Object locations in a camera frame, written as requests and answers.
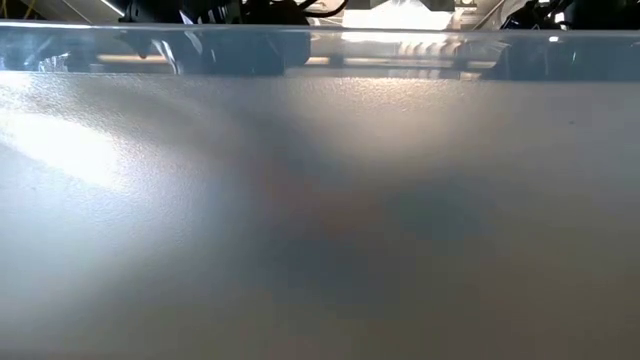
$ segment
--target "transparent plastic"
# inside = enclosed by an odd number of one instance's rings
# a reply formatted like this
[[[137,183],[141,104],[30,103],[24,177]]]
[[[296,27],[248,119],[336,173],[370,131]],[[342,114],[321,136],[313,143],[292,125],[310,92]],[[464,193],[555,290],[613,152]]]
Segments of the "transparent plastic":
[[[0,358],[637,359],[637,40],[7,23]]]

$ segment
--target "textured surface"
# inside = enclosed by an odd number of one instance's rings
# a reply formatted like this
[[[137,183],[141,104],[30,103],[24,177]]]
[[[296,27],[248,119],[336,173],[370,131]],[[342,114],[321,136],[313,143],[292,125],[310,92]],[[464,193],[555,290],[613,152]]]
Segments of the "textured surface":
[[[638,92],[0,73],[0,352],[637,359]]]

